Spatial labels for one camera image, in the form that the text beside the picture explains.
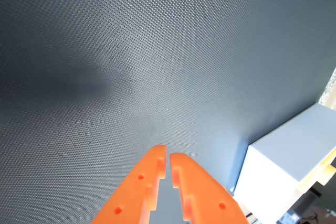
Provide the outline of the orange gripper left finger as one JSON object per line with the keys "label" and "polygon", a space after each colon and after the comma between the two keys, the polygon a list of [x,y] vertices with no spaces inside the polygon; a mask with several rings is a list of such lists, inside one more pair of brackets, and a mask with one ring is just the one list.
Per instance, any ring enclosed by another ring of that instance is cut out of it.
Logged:
{"label": "orange gripper left finger", "polygon": [[165,145],[152,147],[129,172],[96,215],[93,223],[149,223],[158,202],[160,180],[166,176]]}

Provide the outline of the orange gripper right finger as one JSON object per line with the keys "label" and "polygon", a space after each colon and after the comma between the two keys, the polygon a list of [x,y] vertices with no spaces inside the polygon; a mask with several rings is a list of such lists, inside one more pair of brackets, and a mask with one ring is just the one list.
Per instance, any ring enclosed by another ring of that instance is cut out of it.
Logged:
{"label": "orange gripper right finger", "polygon": [[184,153],[172,153],[170,166],[173,188],[179,189],[184,221],[248,223],[230,193],[191,157]]}

